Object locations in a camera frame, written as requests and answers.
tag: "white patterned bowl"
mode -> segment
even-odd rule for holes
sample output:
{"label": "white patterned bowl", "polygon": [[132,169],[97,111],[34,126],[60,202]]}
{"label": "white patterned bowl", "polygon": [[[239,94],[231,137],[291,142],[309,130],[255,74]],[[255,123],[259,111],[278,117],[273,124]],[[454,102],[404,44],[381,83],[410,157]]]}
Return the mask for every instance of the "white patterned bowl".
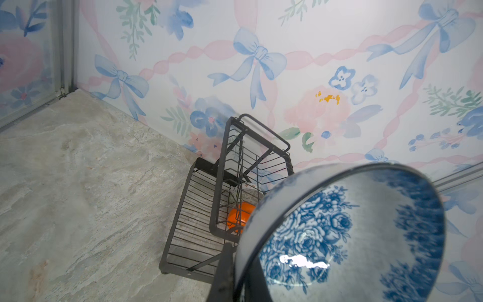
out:
{"label": "white patterned bowl", "polygon": [[297,173],[260,202],[240,238],[235,295],[259,260],[273,301],[423,302],[441,264],[444,209],[394,164]]}

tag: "dish rack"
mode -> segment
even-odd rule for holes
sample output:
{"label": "dish rack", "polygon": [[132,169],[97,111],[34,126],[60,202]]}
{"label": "dish rack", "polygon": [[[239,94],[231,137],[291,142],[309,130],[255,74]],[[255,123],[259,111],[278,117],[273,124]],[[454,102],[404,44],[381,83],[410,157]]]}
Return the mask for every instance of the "dish rack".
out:
{"label": "dish rack", "polygon": [[256,206],[294,173],[289,149],[287,141],[254,117],[230,117],[220,158],[215,164],[198,158],[191,166],[159,263],[161,272],[211,284],[223,245],[232,242],[236,251],[244,217],[250,214],[244,206]]}

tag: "blue ribbon bow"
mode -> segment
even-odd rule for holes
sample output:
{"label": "blue ribbon bow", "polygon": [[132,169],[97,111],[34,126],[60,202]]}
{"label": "blue ribbon bow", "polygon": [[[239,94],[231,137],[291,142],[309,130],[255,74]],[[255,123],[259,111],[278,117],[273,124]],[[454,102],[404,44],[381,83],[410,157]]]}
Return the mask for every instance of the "blue ribbon bow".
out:
{"label": "blue ribbon bow", "polygon": [[252,109],[255,108],[256,99],[259,98],[262,101],[266,101],[263,94],[262,85],[260,83],[260,66],[263,68],[265,75],[269,80],[275,79],[287,66],[287,59],[284,55],[279,53],[269,53],[266,48],[259,45],[258,38],[252,34],[249,30],[241,28],[233,40],[233,47],[237,52],[242,55],[249,55],[248,58],[243,61],[237,71],[231,76],[225,73],[212,73],[208,75],[213,79],[213,86],[218,85],[228,79],[234,81],[241,81],[248,76],[252,70],[254,59],[257,59],[255,64],[252,83],[250,85],[250,101],[252,103]]}
{"label": "blue ribbon bow", "polygon": [[128,75],[122,70],[118,70],[114,63],[109,61],[103,56],[96,55],[94,59],[94,66],[96,66],[97,71],[105,76],[113,77],[113,81],[111,82],[111,87],[107,94],[100,93],[100,92],[92,92],[92,94],[100,99],[108,97],[110,99],[117,99],[121,95],[121,84],[119,81],[124,82],[124,95],[126,96],[126,101],[128,103],[129,111],[131,111],[132,117],[136,120],[138,119],[139,115],[146,116],[141,108],[136,104],[134,97],[130,93],[129,88],[140,98],[144,98],[149,90],[148,82],[138,76],[138,75]]}
{"label": "blue ribbon bow", "polygon": [[[453,0],[425,0],[419,7],[419,16],[424,20],[433,21],[410,37],[406,42],[393,48],[388,44],[377,44],[368,48],[372,52],[367,59],[370,61],[391,51],[398,55],[412,51],[429,36],[436,25],[440,32],[440,52],[446,53],[466,40],[475,30],[476,22],[471,18],[459,18],[458,11],[453,9]],[[418,79],[424,76],[424,67],[427,56],[437,39],[437,32],[434,33],[423,48],[416,55],[409,68],[402,78],[403,88],[412,75]]]}

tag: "rack handle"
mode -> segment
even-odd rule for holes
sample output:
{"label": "rack handle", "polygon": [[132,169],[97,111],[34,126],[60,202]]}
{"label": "rack handle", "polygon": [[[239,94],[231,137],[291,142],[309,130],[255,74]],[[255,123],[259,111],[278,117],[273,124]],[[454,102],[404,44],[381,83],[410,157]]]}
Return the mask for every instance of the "rack handle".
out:
{"label": "rack handle", "polygon": [[278,135],[277,133],[275,133],[275,131],[273,131],[272,129],[268,128],[267,126],[265,126],[265,124],[263,124],[262,122],[260,122],[259,120],[257,120],[256,118],[254,118],[253,116],[247,114],[247,113],[244,113],[242,114],[241,116],[239,116],[237,118],[237,120],[241,121],[243,117],[248,117],[250,119],[252,119],[254,122],[256,122],[257,124],[259,124],[260,126],[262,126],[266,131],[270,132],[271,134],[275,135],[276,138],[278,138],[279,140],[281,140],[285,145],[287,145],[287,149],[284,150],[284,152],[287,152],[288,150],[290,150],[290,144],[284,140],[280,135]]}

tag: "beige marble surface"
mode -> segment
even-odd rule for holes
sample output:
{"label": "beige marble surface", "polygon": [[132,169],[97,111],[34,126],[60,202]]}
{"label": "beige marble surface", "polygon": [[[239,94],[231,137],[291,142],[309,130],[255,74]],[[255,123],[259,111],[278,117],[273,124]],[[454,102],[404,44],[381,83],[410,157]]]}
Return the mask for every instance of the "beige marble surface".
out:
{"label": "beige marble surface", "polygon": [[79,90],[0,132],[0,301],[204,301],[158,269],[194,159]]}

